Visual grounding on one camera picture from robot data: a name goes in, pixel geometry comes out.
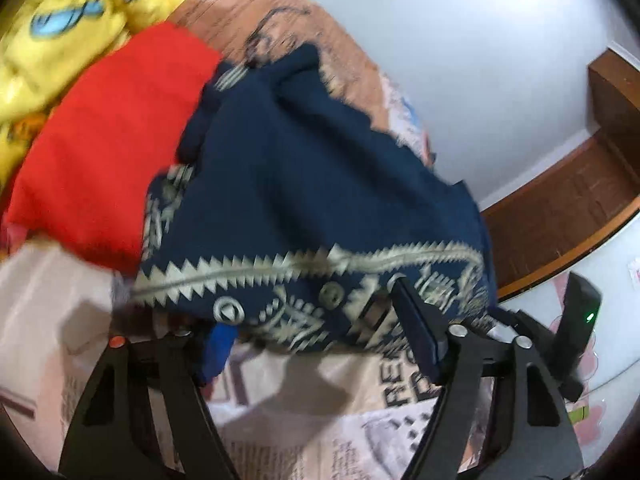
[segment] navy blue cloth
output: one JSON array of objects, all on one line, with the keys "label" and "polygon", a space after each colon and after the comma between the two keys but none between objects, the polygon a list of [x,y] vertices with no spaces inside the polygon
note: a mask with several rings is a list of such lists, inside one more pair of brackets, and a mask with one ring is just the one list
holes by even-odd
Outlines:
[{"label": "navy blue cloth", "polygon": [[451,321],[496,304],[488,235],[437,178],[329,97],[316,48],[221,66],[150,185],[137,300],[250,329],[291,351],[406,346],[398,273]]}]

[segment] blue plush eye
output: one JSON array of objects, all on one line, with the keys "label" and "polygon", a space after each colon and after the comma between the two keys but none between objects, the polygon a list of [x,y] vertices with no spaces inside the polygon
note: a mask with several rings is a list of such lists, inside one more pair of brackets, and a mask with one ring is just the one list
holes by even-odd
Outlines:
[{"label": "blue plush eye", "polygon": [[58,36],[74,28],[82,16],[96,18],[104,13],[100,0],[89,0],[82,7],[58,10],[47,14],[36,14],[31,20],[31,35],[34,38]]}]

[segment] white wall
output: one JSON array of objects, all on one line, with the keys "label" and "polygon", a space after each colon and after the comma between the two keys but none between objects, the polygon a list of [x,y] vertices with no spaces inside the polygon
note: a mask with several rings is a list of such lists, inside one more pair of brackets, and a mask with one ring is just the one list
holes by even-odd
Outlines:
[{"label": "white wall", "polygon": [[411,96],[440,175],[484,205],[585,135],[587,65],[611,40],[636,47],[609,0],[315,1]]}]

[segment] black device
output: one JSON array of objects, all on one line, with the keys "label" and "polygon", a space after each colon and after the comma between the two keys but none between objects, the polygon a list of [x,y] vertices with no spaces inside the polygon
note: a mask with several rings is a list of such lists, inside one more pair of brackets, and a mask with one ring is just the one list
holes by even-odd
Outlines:
[{"label": "black device", "polygon": [[[581,304],[585,289],[574,292],[571,304]],[[443,387],[403,480],[563,480],[582,469],[558,380],[536,349],[535,333],[503,343],[469,326],[449,326],[402,276],[389,297],[420,370]],[[139,343],[113,337],[76,407],[59,475],[43,468],[15,428],[4,428],[3,447],[12,450],[4,454],[11,473],[5,478],[240,480],[200,395],[194,359],[201,344],[187,331]],[[478,466],[458,474],[485,376],[495,378],[486,439]],[[150,386],[164,395],[184,473],[162,464]]]}]

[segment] silver screw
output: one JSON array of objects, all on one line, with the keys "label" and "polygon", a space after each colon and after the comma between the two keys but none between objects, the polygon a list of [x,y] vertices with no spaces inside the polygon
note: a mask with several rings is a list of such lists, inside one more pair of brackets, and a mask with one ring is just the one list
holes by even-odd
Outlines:
[{"label": "silver screw", "polygon": [[516,345],[520,348],[531,348],[533,346],[533,341],[525,335],[519,335],[516,338]]},{"label": "silver screw", "polygon": [[468,334],[468,330],[462,325],[451,325],[449,333],[455,337],[465,337]]}]

